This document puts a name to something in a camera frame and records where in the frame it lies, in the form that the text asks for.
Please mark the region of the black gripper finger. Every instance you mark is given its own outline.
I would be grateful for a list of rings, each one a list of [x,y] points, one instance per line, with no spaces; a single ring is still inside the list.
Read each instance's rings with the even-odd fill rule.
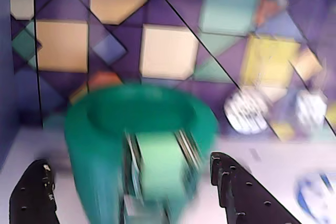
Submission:
[[[245,167],[221,152],[210,155],[211,184],[217,187],[227,223],[300,224]]]
[[[59,224],[54,189],[51,165],[45,159],[33,161],[9,198],[9,223]]]

